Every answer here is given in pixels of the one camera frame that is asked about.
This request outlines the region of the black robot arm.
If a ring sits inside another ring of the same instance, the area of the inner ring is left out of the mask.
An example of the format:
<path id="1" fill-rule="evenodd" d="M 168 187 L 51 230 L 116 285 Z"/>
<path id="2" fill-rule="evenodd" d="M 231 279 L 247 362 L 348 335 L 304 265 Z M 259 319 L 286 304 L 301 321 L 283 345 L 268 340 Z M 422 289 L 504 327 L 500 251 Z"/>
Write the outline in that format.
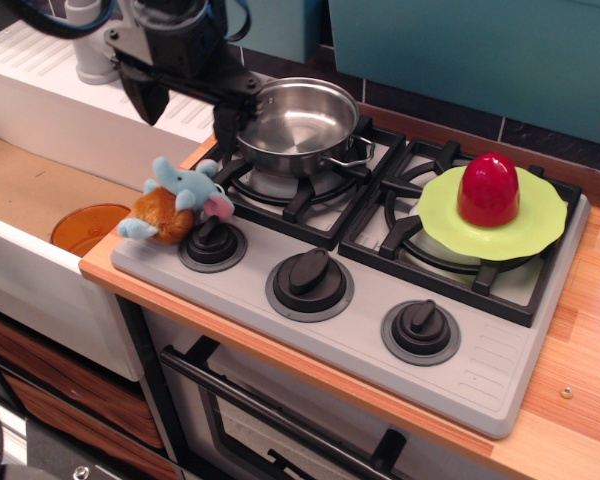
<path id="1" fill-rule="evenodd" d="M 243 26 L 230 36 L 223 1 L 134 1 L 136 25 L 105 34 L 123 88 L 149 125 L 164 113 L 175 91 L 214 106 L 213 129 L 224 159 L 258 113 L 261 82 L 233 56 L 229 45 L 251 26 L 246 2 Z"/>

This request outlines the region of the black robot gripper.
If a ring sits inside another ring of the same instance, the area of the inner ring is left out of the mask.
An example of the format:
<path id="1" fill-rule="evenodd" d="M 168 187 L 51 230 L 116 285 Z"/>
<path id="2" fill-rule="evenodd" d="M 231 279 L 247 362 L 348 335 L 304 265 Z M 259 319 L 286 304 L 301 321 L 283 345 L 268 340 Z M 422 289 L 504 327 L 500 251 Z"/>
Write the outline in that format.
<path id="1" fill-rule="evenodd" d="M 123 89 L 141 119 L 155 125 L 174 91 L 214 104 L 214 135 L 223 159 L 231 158 L 237 136 L 258 115 L 260 82 L 230 49 L 228 22 L 139 24 L 111 29 Z"/>

